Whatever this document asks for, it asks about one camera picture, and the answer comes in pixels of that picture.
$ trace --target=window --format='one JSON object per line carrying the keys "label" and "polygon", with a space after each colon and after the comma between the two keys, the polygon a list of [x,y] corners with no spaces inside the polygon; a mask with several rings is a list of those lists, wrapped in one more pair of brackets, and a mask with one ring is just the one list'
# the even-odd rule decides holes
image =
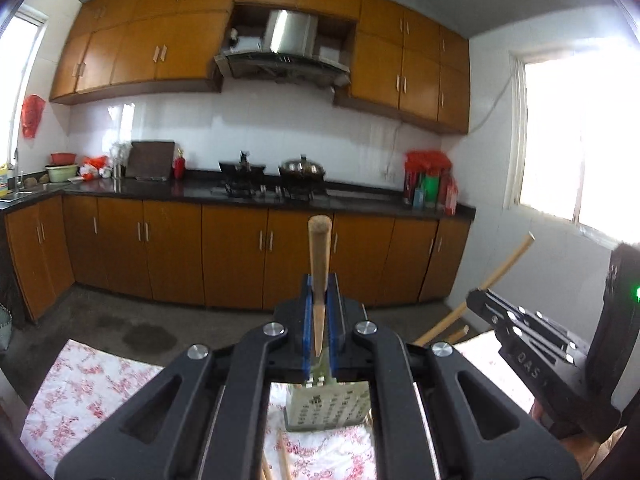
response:
{"label": "window", "polygon": [[18,131],[25,75],[41,23],[16,14],[0,36],[0,164],[12,160],[12,144]]}
{"label": "window", "polygon": [[607,46],[518,65],[526,109],[516,202],[640,242],[640,50]]}

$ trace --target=backsplash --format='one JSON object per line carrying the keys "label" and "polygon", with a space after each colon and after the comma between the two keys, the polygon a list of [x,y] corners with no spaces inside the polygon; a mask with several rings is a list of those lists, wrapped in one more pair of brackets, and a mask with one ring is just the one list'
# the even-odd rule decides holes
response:
{"label": "backsplash", "polygon": [[332,100],[330,89],[227,80],[222,94],[152,94],[74,105],[67,148],[97,155],[118,139],[175,140],[189,169],[218,170],[219,160],[236,160],[242,150],[271,174],[283,160],[304,153],[324,166],[328,180],[397,189],[404,152],[440,148],[435,134],[336,108]]}

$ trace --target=stainless steel hood chimney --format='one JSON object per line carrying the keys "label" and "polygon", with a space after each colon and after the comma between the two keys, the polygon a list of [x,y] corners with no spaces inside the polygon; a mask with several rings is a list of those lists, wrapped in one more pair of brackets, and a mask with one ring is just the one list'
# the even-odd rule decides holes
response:
{"label": "stainless steel hood chimney", "polygon": [[317,30],[317,16],[272,10],[261,45],[256,38],[247,49],[240,41],[216,56],[216,64],[224,77],[311,81],[321,87],[348,85],[348,67],[314,54]]}

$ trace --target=sink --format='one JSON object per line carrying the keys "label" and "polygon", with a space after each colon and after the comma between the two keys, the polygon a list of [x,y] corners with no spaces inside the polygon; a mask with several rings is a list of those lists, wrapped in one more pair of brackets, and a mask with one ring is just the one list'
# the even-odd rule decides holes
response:
{"label": "sink", "polygon": [[21,198],[25,198],[26,196],[31,196],[32,194],[33,191],[15,191],[0,198],[0,202],[13,202],[14,200],[20,200]]}

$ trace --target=white tiled wall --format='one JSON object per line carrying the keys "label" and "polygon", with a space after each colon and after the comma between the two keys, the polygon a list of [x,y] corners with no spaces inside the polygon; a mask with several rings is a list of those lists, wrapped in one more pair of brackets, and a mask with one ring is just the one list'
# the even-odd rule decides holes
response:
{"label": "white tiled wall", "polygon": [[222,94],[156,94],[75,105],[69,150],[102,153],[118,130],[122,105],[130,103],[135,105],[132,138],[175,140],[193,169],[218,170],[220,160],[237,160],[243,150],[251,153],[250,161],[277,174],[283,160],[304,153],[324,166],[327,179],[400,189],[402,154],[440,147],[435,134],[334,107],[329,89],[227,80]]}
{"label": "white tiled wall", "polygon": [[[510,79],[512,53],[535,53],[574,40],[620,36],[627,31],[616,7],[590,7],[513,23],[472,38],[471,129],[484,120]],[[536,242],[498,283],[496,292],[513,303],[540,310],[590,340],[602,309],[610,251],[579,235],[566,222],[523,206],[503,208],[515,149],[513,105],[508,88],[480,129],[463,139],[446,138],[442,143],[454,163],[461,200],[478,208],[449,304],[455,306],[464,300],[530,230]],[[468,318],[483,326],[473,315]]]}
{"label": "white tiled wall", "polygon": [[33,9],[46,19],[42,42],[33,61],[26,96],[37,94],[47,101],[34,139],[18,136],[20,170],[40,171],[49,164],[49,154],[63,152],[71,110],[49,103],[49,93],[66,37],[80,9],[78,0],[25,0],[25,10]]}

